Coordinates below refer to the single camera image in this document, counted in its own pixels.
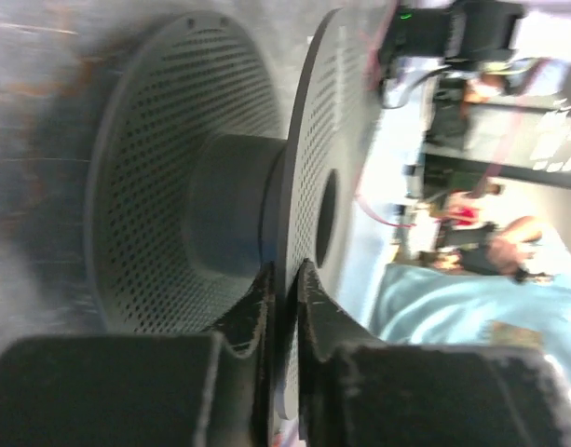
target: metal surface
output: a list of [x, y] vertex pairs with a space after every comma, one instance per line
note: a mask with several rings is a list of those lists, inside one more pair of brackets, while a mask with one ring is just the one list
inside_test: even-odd
[[[372, 35], [382, 17], [385, 9], [377, 5], [382, 2], [358, 3], [362, 35]], [[233, 17], [267, 61], [286, 124], [308, 38], [336, 6], [298, 0], [0, 2], [0, 350], [33, 333], [103, 331], [85, 281], [84, 185], [102, 110], [149, 31], [187, 10]]]

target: black cable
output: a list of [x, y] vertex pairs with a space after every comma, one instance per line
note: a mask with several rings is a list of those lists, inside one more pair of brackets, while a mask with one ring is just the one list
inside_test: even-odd
[[418, 88], [419, 86], [424, 84], [431, 77], [441, 75], [442, 73], [446, 72], [448, 69], [449, 69], [448, 66], [444, 66], [444, 67], [437, 68], [436, 70], [432, 70], [431, 72], [428, 72], [428, 73], [422, 75], [416, 81], [414, 81], [412, 84], [410, 84], [408, 88], [406, 88], [403, 91], [403, 93], [401, 94], [401, 99], [399, 100], [399, 103], [397, 105], [390, 105], [390, 104], [384, 103], [382, 108], [386, 109], [386, 110], [397, 110], [397, 109], [401, 109], [402, 107], [405, 107], [409, 103], [409, 100], [411, 99], [412, 93], [414, 92], [414, 90], [416, 88]]

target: light blue shirt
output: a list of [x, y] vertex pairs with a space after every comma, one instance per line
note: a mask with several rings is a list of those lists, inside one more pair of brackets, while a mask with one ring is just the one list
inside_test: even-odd
[[[546, 237], [556, 256], [570, 257], [558, 235]], [[448, 276], [391, 264], [374, 309], [373, 333], [392, 344], [489, 345], [493, 322], [540, 332], [543, 350], [571, 383], [571, 271], [550, 285], [504, 277]]]

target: spool center hole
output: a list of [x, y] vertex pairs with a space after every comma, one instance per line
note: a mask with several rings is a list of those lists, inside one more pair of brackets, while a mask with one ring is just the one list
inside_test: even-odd
[[322, 267], [331, 244], [334, 216], [337, 203], [338, 181], [336, 172], [331, 170], [320, 202], [319, 226], [316, 234], [316, 264]]

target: red object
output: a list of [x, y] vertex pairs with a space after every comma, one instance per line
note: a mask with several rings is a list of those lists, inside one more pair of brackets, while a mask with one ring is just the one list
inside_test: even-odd
[[282, 438], [283, 437], [281, 436], [280, 433], [275, 435], [275, 437], [273, 438], [273, 447], [279, 447], [281, 445]]
[[[459, 216], [462, 216], [462, 217], [467, 217], [468, 219], [477, 219], [477, 217], [478, 217], [477, 211], [472, 210], [471, 208], [463, 208], [457, 214]], [[475, 224], [475, 222], [458, 220], [456, 224], [461, 225], [461, 226], [470, 226], [470, 225]]]

